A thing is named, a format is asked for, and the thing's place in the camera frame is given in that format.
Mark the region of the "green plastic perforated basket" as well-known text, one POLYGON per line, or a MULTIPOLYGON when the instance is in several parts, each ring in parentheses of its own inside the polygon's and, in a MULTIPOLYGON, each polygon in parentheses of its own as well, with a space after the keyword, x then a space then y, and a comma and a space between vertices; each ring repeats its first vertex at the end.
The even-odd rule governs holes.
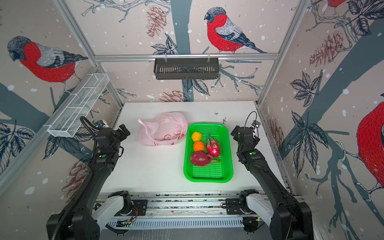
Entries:
POLYGON ((185 177, 191 182, 227 183, 233 173, 228 129, 212 123, 190 125, 185 147, 185 177))

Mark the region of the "orange fruit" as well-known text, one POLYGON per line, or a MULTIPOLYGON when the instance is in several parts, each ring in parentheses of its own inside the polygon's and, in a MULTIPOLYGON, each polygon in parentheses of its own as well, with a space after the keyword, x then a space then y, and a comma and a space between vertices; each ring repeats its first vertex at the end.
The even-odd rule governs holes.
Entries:
POLYGON ((196 141, 193 145, 194 152, 204 151, 205 150, 205 144, 202 141, 196 141))

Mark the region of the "yellow fruit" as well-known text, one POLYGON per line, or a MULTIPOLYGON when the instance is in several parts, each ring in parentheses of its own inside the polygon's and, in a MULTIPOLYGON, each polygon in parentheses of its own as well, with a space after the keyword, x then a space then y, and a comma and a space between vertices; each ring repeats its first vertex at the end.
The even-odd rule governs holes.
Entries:
POLYGON ((200 132, 194 132, 191 136, 193 142, 200 142, 202 140, 202 134, 200 132))

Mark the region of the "pink plastic bag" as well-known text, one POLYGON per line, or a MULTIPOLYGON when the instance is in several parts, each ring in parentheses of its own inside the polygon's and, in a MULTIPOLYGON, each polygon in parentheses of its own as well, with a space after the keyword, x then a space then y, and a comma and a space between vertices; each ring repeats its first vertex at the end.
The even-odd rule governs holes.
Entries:
POLYGON ((142 125, 138 141, 146 147, 177 144, 187 133, 188 122, 179 112, 164 113, 148 122, 138 119, 142 125))

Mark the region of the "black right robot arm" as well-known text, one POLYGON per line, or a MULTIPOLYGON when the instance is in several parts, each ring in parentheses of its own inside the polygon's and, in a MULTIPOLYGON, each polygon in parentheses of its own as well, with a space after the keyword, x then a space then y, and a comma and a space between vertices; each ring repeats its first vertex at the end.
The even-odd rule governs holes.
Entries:
POLYGON ((255 212, 269 227, 274 240, 313 240, 313 218, 310 207, 299 202, 281 184, 265 157, 256 149, 259 138, 253 127, 236 126, 231 132, 238 143, 240 163, 256 178, 268 197, 265 201, 255 190, 241 193, 241 208, 255 212))

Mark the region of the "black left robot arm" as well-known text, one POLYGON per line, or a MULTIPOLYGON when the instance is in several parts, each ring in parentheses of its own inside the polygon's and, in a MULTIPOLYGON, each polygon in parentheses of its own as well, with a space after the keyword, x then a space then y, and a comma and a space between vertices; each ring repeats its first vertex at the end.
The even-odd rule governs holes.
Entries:
POLYGON ((50 240, 98 240, 103 226, 92 217, 92 210, 102 186, 116 167, 121 142, 130 131, 124 124, 117 130, 104 128, 95 135, 92 160, 86 165, 88 174, 73 199, 59 214, 47 221, 50 240))

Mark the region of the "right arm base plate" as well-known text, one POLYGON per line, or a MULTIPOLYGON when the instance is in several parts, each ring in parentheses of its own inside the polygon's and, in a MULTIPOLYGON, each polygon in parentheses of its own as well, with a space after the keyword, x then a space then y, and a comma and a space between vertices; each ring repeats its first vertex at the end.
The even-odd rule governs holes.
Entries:
POLYGON ((222 208, 226 209, 228 215, 249 215, 252 213, 249 211, 246 202, 240 198, 226 199, 222 208))

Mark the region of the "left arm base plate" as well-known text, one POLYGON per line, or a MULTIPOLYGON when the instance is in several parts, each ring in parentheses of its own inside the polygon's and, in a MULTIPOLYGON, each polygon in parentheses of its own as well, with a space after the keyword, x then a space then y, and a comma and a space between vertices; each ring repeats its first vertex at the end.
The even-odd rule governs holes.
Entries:
POLYGON ((148 201, 147 200, 132 200, 132 208, 128 211, 122 209, 116 213, 116 217, 136 217, 145 216, 147 212, 148 201))

